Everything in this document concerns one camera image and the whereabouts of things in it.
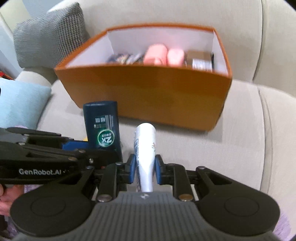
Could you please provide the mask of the person's left hand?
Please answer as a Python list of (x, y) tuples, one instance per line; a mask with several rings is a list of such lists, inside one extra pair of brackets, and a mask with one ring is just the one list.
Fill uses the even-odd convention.
[(11, 188), (6, 188), (1, 185), (1, 201), (0, 213), (3, 216), (10, 215), (10, 209), (13, 202), (24, 194), (24, 185), (14, 185)]

